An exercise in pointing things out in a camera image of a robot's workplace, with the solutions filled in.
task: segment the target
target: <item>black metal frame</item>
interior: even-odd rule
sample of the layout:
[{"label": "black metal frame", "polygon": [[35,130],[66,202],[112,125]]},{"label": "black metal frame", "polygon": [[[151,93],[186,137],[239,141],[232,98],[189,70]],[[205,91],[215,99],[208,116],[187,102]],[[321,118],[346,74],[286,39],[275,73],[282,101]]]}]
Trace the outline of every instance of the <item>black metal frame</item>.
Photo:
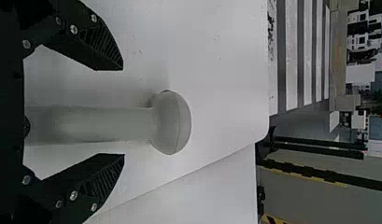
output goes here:
[{"label": "black metal frame", "polygon": [[39,45],[94,70],[123,69],[104,21],[78,0],[0,0],[0,224],[82,223],[105,203],[124,166],[124,155],[97,154],[43,180],[23,166],[32,124],[24,116],[22,60]]},{"label": "black metal frame", "polygon": [[[363,160],[363,151],[368,148],[364,143],[350,144],[337,143],[322,140],[279,137],[274,136],[275,127],[270,128],[266,138],[255,144],[256,165],[267,169],[276,169],[284,173],[295,173],[304,177],[317,177],[327,182],[344,183],[365,189],[382,191],[382,181],[363,178],[354,175],[339,174],[334,171],[319,170],[313,167],[295,165],[289,162],[280,162],[266,159],[267,155],[278,151],[279,149],[301,151],[306,153],[322,154],[342,158]],[[329,149],[323,147],[341,147],[341,149]]]}]

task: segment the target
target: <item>white table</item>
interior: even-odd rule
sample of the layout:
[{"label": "white table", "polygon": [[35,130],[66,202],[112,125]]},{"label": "white table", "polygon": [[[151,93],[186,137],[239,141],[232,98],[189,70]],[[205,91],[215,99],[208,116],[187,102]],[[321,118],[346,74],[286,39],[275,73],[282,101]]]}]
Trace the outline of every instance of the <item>white table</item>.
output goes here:
[{"label": "white table", "polygon": [[123,72],[94,72],[40,47],[25,60],[27,105],[145,106],[180,93],[192,112],[188,145],[165,156],[147,142],[27,147],[44,178],[99,152],[126,165],[100,212],[132,200],[264,138],[268,129],[264,0],[89,0],[115,36]]}]

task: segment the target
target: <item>yellow and black stripe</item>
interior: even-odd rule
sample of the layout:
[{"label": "yellow and black stripe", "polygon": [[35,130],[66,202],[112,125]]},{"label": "yellow and black stripe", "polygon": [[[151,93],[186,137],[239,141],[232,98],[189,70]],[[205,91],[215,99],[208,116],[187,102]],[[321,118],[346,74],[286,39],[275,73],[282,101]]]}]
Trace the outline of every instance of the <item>yellow and black stripe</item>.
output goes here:
[{"label": "yellow and black stripe", "polygon": [[315,169],[312,167],[302,166],[289,162],[280,162],[273,160],[262,160],[259,164],[262,169],[281,174],[291,175],[297,178],[316,181],[320,183],[334,185],[336,187],[346,188],[347,184],[337,182],[330,178],[330,174],[333,172]]},{"label": "yellow and black stripe", "polygon": [[291,224],[287,221],[283,221],[277,217],[272,217],[272,216],[269,216],[269,215],[263,215],[262,217],[262,223],[263,224]]}]

